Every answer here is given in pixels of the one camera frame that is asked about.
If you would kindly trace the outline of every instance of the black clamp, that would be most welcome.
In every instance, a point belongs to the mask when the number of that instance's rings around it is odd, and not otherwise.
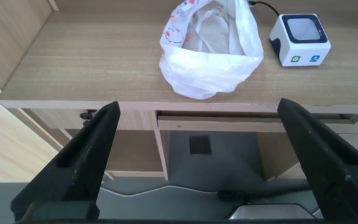
[[[90,120],[93,118],[93,113],[95,112],[96,110],[86,110],[86,113],[80,113],[80,118],[85,120],[82,123],[83,126],[86,126],[90,122]]]

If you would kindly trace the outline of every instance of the white plastic bag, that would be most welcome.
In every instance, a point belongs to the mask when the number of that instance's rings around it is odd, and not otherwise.
[[[264,56],[247,0],[184,1],[160,44],[160,68],[173,91],[200,100],[234,91]]]

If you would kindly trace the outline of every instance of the small white box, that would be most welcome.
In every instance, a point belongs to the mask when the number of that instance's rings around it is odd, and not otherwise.
[[[321,65],[331,49],[316,14],[280,15],[269,38],[284,67]]]

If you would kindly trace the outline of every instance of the black cable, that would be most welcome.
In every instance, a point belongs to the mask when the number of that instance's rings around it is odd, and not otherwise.
[[[273,6],[271,6],[270,4],[268,4],[268,3],[266,3],[266,2],[262,2],[262,1],[248,1],[248,3],[249,3],[251,6],[254,6],[254,5],[256,5],[256,4],[264,4],[265,6],[271,8],[271,9],[276,13],[277,16],[280,15],[280,13],[278,13],[278,11],[277,11]]]

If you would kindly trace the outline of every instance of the square hole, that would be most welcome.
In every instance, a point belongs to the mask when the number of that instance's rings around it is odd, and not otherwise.
[[[208,135],[190,136],[190,154],[212,154],[211,140]]]

